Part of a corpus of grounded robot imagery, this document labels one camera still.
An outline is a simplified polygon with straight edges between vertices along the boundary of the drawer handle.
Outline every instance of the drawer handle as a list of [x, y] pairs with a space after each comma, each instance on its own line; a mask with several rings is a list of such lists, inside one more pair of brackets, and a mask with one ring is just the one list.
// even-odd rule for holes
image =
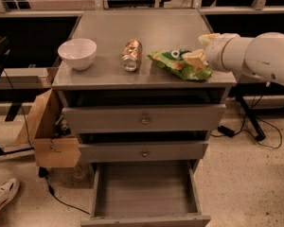
[[148, 157], [148, 156], [149, 156], [149, 152], [144, 150], [144, 151], [142, 152], [142, 156], [143, 156], [143, 157]]
[[148, 125], [150, 123], [150, 120], [146, 117], [146, 116], [144, 116], [143, 118], [142, 118], [142, 124], [143, 125]]

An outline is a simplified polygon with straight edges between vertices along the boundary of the open drawer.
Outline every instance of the open drawer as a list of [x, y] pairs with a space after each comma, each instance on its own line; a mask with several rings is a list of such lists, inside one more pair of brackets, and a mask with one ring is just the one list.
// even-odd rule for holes
[[92, 213], [81, 226], [203, 227], [190, 161], [97, 164]]

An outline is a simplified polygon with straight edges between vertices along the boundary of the cabinet top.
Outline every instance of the cabinet top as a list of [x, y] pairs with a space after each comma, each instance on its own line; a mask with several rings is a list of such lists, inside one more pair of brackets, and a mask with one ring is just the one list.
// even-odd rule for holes
[[[206, 82], [185, 81], [151, 64], [152, 51], [202, 48], [198, 37], [210, 33], [195, 9], [120, 9], [85, 11], [73, 38], [87, 38], [98, 46], [94, 63], [77, 71], [61, 63], [53, 82], [57, 90], [144, 89], [230, 86], [232, 73], [214, 72]], [[142, 43], [142, 64], [136, 72], [121, 67], [127, 41]]]

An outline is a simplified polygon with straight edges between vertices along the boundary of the gray cabinet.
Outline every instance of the gray cabinet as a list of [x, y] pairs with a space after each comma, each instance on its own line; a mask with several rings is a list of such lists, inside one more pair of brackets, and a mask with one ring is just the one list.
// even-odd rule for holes
[[[83, 14], [74, 37], [97, 42], [96, 61], [84, 71], [62, 63], [53, 83], [80, 140], [82, 161], [97, 164], [91, 218], [81, 226], [205, 226], [210, 221], [201, 213], [194, 170], [235, 78], [214, 72], [207, 81], [184, 81], [147, 58], [155, 47], [197, 49], [197, 37], [204, 33], [209, 30], [194, 9]], [[134, 73], [120, 66], [131, 38], [144, 49]]]

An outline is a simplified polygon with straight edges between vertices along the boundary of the black cable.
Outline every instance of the black cable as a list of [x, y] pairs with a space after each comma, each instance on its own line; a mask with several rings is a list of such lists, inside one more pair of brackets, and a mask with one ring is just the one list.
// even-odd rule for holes
[[65, 206], [67, 206], [67, 207], [77, 209], [77, 210], [83, 212], [83, 213], [86, 214], [86, 215], [90, 215], [90, 213], [88, 213], [87, 211], [85, 211], [85, 210], [83, 210], [83, 209], [80, 209], [80, 208], [78, 208], [78, 207], [76, 207], [76, 206], [67, 204], [67, 203], [65, 203], [65, 202], [63, 202], [63, 201], [61, 201], [61, 200], [59, 200], [59, 199], [55, 196], [55, 190], [54, 190], [54, 188], [49, 184], [47, 177], [46, 177], [46, 182], [47, 182], [47, 185], [48, 185], [48, 191], [49, 191], [50, 195], [53, 196], [56, 201], [58, 201], [59, 203], [62, 203], [63, 205], [65, 205]]
[[[254, 108], [258, 105], [258, 103], [262, 100], [262, 98], [263, 98], [263, 95], [260, 96], [259, 99], [257, 100], [257, 102], [254, 104], [255, 99], [256, 99], [256, 96], [254, 96], [253, 101], [252, 101], [252, 104], [251, 104], [251, 109], [254, 109]], [[278, 149], [278, 148], [280, 148], [280, 147], [282, 146], [282, 144], [283, 144], [283, 135], [282, 135], [281, 130], [280, 130], [278, 127], [274, 126], [274, 125], [271, 124], [271, 123], [268, 123], [267, 121], [264, 121], [264, 120], [262, 120], [262, 119], [256, 117], [257, 120], [262, 121], [263, 123], [265, 123], [265, 124], [267, 124], [267, 125], [269, 125], [269, 126], [275, 128], [275, 129], [278, 131], [278, 133], [279, 133], [280, 143], [279, 143], [279, 145], [278, 145], [277, 147], [272, 147], [272, 146], [263, 144], [263, 143], [259, 142], [259, 141], [257, 140], [257, 138], [256, 138], [250, 131], [243, 129], [243, 128], [244, 128], [244, 125], [245, 125], [245, 122], [246, 122], [246, 116], [247, 116], [247, 114], [245, 114], [244, 117], [243, 117], [240, 130], [239, 130], [238, 132], [235, 132], [234, 136], [236, 136], [236, 135], [242, 133], [243, 131], [246, 131], [246, 132], [248, 132], [249, 134], [251, 134], [251, 135], [253, 136], [253, 138], [256, 140], [256, 142], [257, 142], [260, 146], [262, 146], [262, 147], [270, 148], [270, 149]], [[227, 136], [227, 135], [225, 135], [225, 134], [221, 134], [221, 135], [210, 134], [210, 135], [213, 136], [213, 137], [216, 137], [216, 138]]]
[[[6, 70], [3, 69], [5, 75], [7, 76], [7, 79], [9, 81], [9, 84], [10, 84], [10, 87], [12, 90], [15, 90], [14, 86], [12, 85], [11, 81], [10, 81], [10, 78], [9, 78], [9, 75], [7, 74]], [[32, 145], [31, 145], [31, 142], [30, 142], [30, 139], [29, 139], [29, 130], [28, 130], [28, 125], [27, 125], [27, 118], [26, 118], [26, 113], [25, 113], [25, 109], [23, 108], [23, 105], [21, 104], [21, 110], [22, 110], [22, 115], [23, 115], [23, 118], [25, 119], [25, 125], [26, 125], [26, 129], [27, 129], [27, 142], [28, 144], [30, 145], [31, 148], [34, 148]]]

